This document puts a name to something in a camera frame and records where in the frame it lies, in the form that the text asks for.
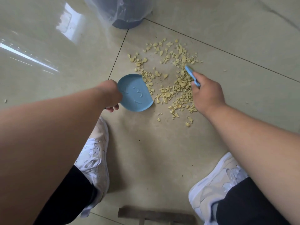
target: blue brush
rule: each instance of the blue brush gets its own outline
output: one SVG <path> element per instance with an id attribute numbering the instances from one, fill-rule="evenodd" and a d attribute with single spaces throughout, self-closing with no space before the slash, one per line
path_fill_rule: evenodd
<path id="1" fill-rule="evenodd" d="M 197 87 L 200 87 L 200 83 L 197 81 L 197 79 L 194 77 L 193 75 L 193 70 L 191 67 L 189 67 L 188 65 L 185 65 L 185 70 L 188 72 L 188 74 L 194 79 L 195 81 L 195 85 Z"/>

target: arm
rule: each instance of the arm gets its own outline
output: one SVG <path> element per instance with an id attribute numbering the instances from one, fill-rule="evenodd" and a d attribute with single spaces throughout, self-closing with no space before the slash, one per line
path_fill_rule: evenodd
<path id="1" fill-rule="evenodd" d="M 300 136 L 226 105 L 221 86 L 194 73 L 195 107 L 217 129 L 259 189 L 292 224 L 300 223 Z"/>
<path id="2" fill-rule="evenodd" d="M 2 224 L 35 221 L 71 169 L 102 110 L 121 99 L 116 83 L 108 80 L 72 95 L 0 111 Z"/>

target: tile grout line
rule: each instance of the tile grout line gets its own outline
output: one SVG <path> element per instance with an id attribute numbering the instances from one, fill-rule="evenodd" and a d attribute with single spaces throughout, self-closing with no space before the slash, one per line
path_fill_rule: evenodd
<path id="1" fill-rule="evenodd" d="M 256 63 L 252 62 L 252 61 L 246 60 L 246 59 L 244 59 L 244 58 L 242 58 L 242 57 L 239 57 L 239 56 L 236 56 L 236 55 L 234 55 L 234 54 L 231 54 L 231 53 L 229 53 L 229 52 L 227 52 L 227 51 L 225 51 L 225 50 L 222 50 L 222 49 L 217 48 L 217 47 L 215 47 L 215 46 L 213 46 L 213 45 L 210 45 L 210 44 L 207 44 L 207 43 L 205 43 L 205 42 L 202 42 L 202 41 L 200 41 L 200 40 L 198 40 L 198 39 L 195 39 L 195 38 L 193 38 L 193 37 L 191 37 L 191 36 L 185 35 L 185 34 L 183 34 L 183 33 L 181 33 L 181 32 L 178 32 L 178 31 L 176 31 L 176 30 L 174 30 L 174 29 L 171 29 L 171 28 L 168 28 L 168 27 L 166 27 L 166 26 L 163 26 L 163 25 L 161 25 L 161 24 L 159 24 L 159 23 L 156 23 L 156 22 L 154 22 L 154 21 L 152 21 L 152 20 L 148 20 L 148 21 L 150 21 L 150 22 L 152 22 L 152 23 L 154 23 L 154 24 L 157 24 L 157 25 L 159 25 L 159 26 L 162 26 L 162 27 L 164 27 L 164 28 L 167 28 L 167 29 L 169 29 L 169 30 L 171 30 L 171 31 L 177 32 L 177 33 L 179 33 L 179 34 L 181 34 L 181 35 L 184 35 L 184 36 L 186 36 L 186 37 L 188 37 L 188 38 L 194 39 L 194 40 L 196 40 L 196 41 L 198 41 L 198 42 L 201 42 L 201 43 L 203 43 L 203 44 L 205 44 L 205 45 L 211 46 L 211 47 L 213 47 L 213 48 L 215 48 L 215 49 L 217 49 L 217 50 L 220 50 L 220 51 L 223 51 L 223 52 L 225 52 L 225 53 L 227 53 L 227 54 L 230 54 L 230 55 L 232 55 L 232 56 L 235 56 L 235 57 L 237 57 L 237 58 L 239 58 L 239 59 L 245 60 L 245 61 L 247 61 L 247 62 L 249 62 L 249 63 L 251 63 L 251 64 L 257 65 L 257 66 L 262 67 L 262 68 L 264 68 L 264 69 L 266 69 L 266 70 L 269 70 L 269 71 L 271 71 L 271 72 L 277 73 L 277 74 L 279 74 L 279 75 L 281 75 L 281 76 L 283 76 L 283 77 L 286 77 L 286 78 L 288 78 L 288 79 L 291 79 L 291 80 L 294 80 L 294 81 L 300 83 L 300 81 L 298 81 L 298 80 L 295 80 L 295 79 L 290 78 L 290 77 L 288 77 L 288 76 L 285 76 L 285 75 L 283 75 L 283 74 L 281 74 L 281 73 L 279 73 L 279 72 L 276 72 L 276 71 L 274 71 L 274 70 L 271 70 L 271 69 L 268 69 L 268 68 L 266 68 L 266 67 L 263 67 L 263 66 L 261 66 L 261 65 L 259 65 L 259 64 L 256 64 Z"/>
<path id="2" fill-rule="evenodd" d="M 119 52 L 118 52 L 118 55 L 117 55 L 117 57 L 116 57 L 116 59 L 115 59 L 115 63 L 117 62 L 119 53 L 120 53 L 120 51 L 121 51 L 121 49 L 122 49 L 122 46 L 123 46 L 123 43 L 124 43 L 124 41 L 125 41 L 125 38 L 126 38 L 126 35 L 127 35 L 128 31 L 129 31 L 129 29 L 127 29 L 127 31 L 126 31 L 126 34 L 125 34 L 125 36 L 124 36 L 122 45 L 121 45 L 120 50 L 119 50 Z M 112 66 L 112 70 L 111 70 L 111 72 L 110 72 L 110 76 L 111 76 L 111 74 L 112 74 L 112 72 L 113 72 L 113 68 L 114 68 L 114 66 L 115 66 L 115 63 L 114 63 L 113 66 Z"/>
<path id="3" fill-rule="evenodd" d="M 98 214 L 96 214 L 96 213 L 94 213 L 94 212 L 90 212 L 90 213 L 92 213 L 92 214 L 94 214 L 94 215 L 97 215 L 97 216 L 100 216 L 100 217 L 102 217 L 102 218 L 104 218 L 104 219 L 110 220 L 110 221 L 112 221 L 112 222 L 115 222 L 115 223 L 118 223 L 118 224 L 121 224 L 121 225 L 125 225 L 125 224 L 119 223 L 119 222 L 117 222 L 117 221 L 114 221 L 114 220 L 112 220 L 112 219 L 106 218 L 106 217 L 104 217 L 104 216 L 98 215 Z"/>

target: shoe sole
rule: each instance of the shoe sole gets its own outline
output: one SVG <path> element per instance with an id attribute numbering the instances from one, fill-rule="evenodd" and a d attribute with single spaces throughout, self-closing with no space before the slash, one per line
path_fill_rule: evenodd
<path id="1" fill-rule="evenodd" d="M 221 167 L 225 163 L 225 161 L 232 157 L 230 152 L 227 152 L 218 162 L 216 167 L 213 169 L 213 171 L 207 175 L 205 178 L 203 178 L 201 181 L 197 182 L 189 191 L 188 193 L 188 199 L 190 201 L 190 204 L 192 205 L 193 200 L 197 196 L 197 194 L 218 174 Z"/>
<path id="2" fill-rule="evenodd" d="M 105 154 L 105 172 L 106 172 L 108 181 L 107 181 L 106 191 L 105 191 L 105 193 L 103 193 L 103 196 L 104 196 L 104 195 L 106 195 L 106 193 L 107 193 L 107 191 L 109 189 L 109 186 L 110 186 L 110 175 L 108 173 L 108 167 L 107 167 L 107 161 L 106 161 L 106 153 L 107 153 L 108 142 L 109 142 L 109 134 L 108 134 L 108 127 L 107 127 L 106 121 L 104 120 L 103 117 L 100 117 L 99 119 L 103 122 L 104 127 L 105 127 L 105 131 L 107 133 L 107 139 L 106 139 L 106 145 L 105 145 L 105 149 L 104 149 L 104 154 Z"/>

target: hand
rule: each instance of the hand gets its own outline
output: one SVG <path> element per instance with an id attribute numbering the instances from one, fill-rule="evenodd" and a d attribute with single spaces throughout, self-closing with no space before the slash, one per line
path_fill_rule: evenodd
<path id="1" fill-rule="evenodd" d="M 201 85 L 198 88 L 194 82 L 191 83 L 194 105 L 201 114 L 207 117 L 213 110 L 226 105 L 219 83 L 197 72 L 193 72 L 193 75 Z"/>
<path id="2" fill-rule="evenodd" d="M 122 100 L 123 96 L 118 90 L 118 85 L 114 80 L 106 80 L 100 83 L 96 88 L 103 92 L 105 99 L 105 107 L 109 112 L 113 112 L 114 109 L 118 110 L 118 103 Z"/>

